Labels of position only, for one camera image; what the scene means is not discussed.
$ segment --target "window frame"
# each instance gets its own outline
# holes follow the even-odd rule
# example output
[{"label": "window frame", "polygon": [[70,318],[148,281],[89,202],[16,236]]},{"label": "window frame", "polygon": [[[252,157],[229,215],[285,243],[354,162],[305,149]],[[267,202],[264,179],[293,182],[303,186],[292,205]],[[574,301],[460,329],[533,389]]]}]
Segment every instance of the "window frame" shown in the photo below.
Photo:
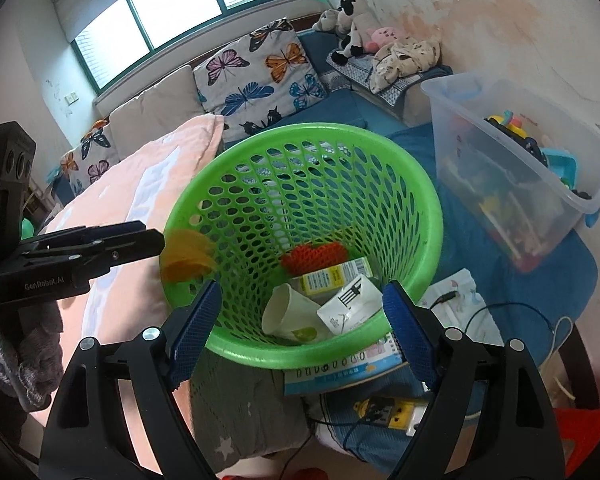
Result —
[{"label": "window frame", "polygon": [[266,4],[266,3],[269,3],[272,1],[275,1],[275,0],[250,0],[248,2],[244,2],[243,4],[239,4],[239,5],[229,8],[229,7],[227,7],[224,0],[216,0],[216,2],[218,3],[218,6],[220,7],[220,14],[218,16],[211,18],[210,20],[206,20],[206,22],[200,23],[199,25],[196,25],[195,27],[192,27],[189,30],[185,30],[183,33],[179,34],[175,38],[172,38],[171,40],[167,41],[166,43],[163,43],[162,45],[156,47],[156,46],[153,46],[151,40],[149,39],[149,35],[147,34],[146,30],[144,29],[144,26],[142,25],[142,21],[140,19],[140,16],[138,15],[138,12],[136,11],[136,7],[133,3],[133,0],[126,0],[126,4],[129,6],[129,10],[131,11],[132,16],[134,17],[134,21],[136,22],[136,25],[138,26],[138,29],[140,30],[140,34],[142,35],[142,38],[144,39],[146,46],[149,48],[149,52],[147,54],[145,54],[144,56],[142,56],[140,59],[138,59],[135,63],[133,63],[130,66],[128,66],[127,68],[125,68],[122,72],[117,74],[111,81],[109,81],[102,88],[98,85],[98,83],[96,82],[96,79],[94,78],[93,74],[91,73],[91,69],[87,65],[87,62],[84,59],[84,56],[82,55],[82,52],[80,51],[80,47],[78,47],[77,42],[75,40],[73,40],[70,44],[71,44],[72,49],[74,50],[75,56],[78,59],[78,63],[80,64],[85,76],[87,77],[87,80],[89,81],[91,87],[93,88],[93,91],[95,92],[95,94],[97,96],[101,96],[109,88],[111,88],[118,81],[120,81],[124,76],[126,76],[127,74],[129,74],[130,72],[132,72],[133,70],[138,68],[140,65],[142,65],[142,63],[151,59],[153,56],[158,54],[161,50],[164,50],[165,48],[170,47],[172,44],[177,43],[178,41],[182,40],[183,38],[186,38],[187,36],[189,36],[190,34],[193,34],[194,32],[197,32],[201,28],[208,27],[209,25],[211,25],[215,22],[219,22],[220,20],[223,20],[234,14],[237,14],[238,12],[243,12],[244,10],[251,9],[253,7],[257,7],[261,4]]}]

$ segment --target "blue gripper pad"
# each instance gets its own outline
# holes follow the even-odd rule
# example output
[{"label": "blue gripper pad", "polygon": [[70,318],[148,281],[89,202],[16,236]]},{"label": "blue gripper pad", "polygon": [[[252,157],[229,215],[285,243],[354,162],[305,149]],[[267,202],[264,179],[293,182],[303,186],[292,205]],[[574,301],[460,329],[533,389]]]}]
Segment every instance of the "blue gripper pad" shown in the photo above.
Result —
[{"label": "blue gripper pad", "polygon": [[394,282],[389,283],[382,292],[382,307],[389,320],[394,336],[400,349],[407,359],[416,378],[433,389],[438,383],[439,376],[435,365],[435,346],[429,341],[424,330],[406,303],[408,296],[398,291]]},{"label": "blue gripper pad", "polygon": [[218,282],[210,282],[203,287],[190,306],[176,309],[171,314],[174,316],[183,314],[183,310],[190,310],[188,319],[171,345],[166,379],[172,390],[190,379],[221,307],[220,285]]}]

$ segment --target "light switch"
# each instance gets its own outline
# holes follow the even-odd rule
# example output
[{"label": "light switch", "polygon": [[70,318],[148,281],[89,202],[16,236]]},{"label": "light switch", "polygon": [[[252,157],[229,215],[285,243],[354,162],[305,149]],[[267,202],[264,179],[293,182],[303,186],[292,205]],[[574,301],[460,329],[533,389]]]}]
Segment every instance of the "light switch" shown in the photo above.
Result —
[{"label": "light switch", "polygon": [[64,100],[68,105],[74,104],[79,99],[78,94],[75,92],[71,92],[64,96]]}]

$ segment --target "pink blanket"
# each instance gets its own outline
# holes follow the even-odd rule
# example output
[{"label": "pink blanket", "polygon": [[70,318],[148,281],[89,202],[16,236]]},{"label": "pink blanket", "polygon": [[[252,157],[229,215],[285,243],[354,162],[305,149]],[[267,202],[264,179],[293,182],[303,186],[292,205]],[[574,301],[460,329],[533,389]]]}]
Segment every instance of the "pink blanket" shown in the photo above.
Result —
[{"label": "pink blanket", "polygon": [[[133,220],[163,231],[184,188],[215,157],[223,126],[221,116],[199,116],[149,142],[76,197],[47,231]],[[94,336],[101,344],[129,340],[148,326],[160,326],[170,312],[160,284],[158,258],[115,267],[91,282],[89,294],[61,300],[58,305],[64,323],[60,345],[65,368],[83,337]],[[120,383],[125,417],[140,465],[159,472],[131,384]],[[174,392],[174,397],[192,430],[188,381]],[[44,425],[48,412],[33,415]]]}]

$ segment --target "white cable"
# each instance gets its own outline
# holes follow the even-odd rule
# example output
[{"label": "white cable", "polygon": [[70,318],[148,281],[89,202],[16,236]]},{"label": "white cable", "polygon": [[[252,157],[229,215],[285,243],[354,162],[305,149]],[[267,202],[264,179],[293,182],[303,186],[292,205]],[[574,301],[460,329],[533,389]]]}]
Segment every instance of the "white cable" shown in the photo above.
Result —
[{"label": "white cable", "polygon": [[[560,326],[560,323],[562,323],[564,320],[568,320],[569,321],[569,331],[567,332],[567,337],[565,337],[562,342],[558,345],[558,347],[555,347],[555,341],[558,337],[558,327]],[[562,316],[555,324],[554,326],[554,336],[551,339],[551,348],[549,348],[549,353],[547,354],[546,358],[544,359],[544,361],[542,361],[542,364],[540,365],[540,367],[538,368],[538,370],[540,371],[540,375],[542,376],[542,373],[544,372],[544,367],[545,365],[549,362],[549,360],[554,356],[554,354],[560,349],[562,348],[562,345],[564,344],[565,341],[567,341],[567,339],[569,338],[569,336],[571,335],[571,332],[573,332],[573,319],[571,319],[569,316]]]},{"label": "white cable", "polygon": [[560,388],[562,393],[564,393],[569,399],[576,400],[576,396],[573,395],[569,390],[567,390],[567,388],[562,386],[562,383],[558,380],[558,378],[556,376],[554,376],[554,381],[558,385],[558,388]]}]

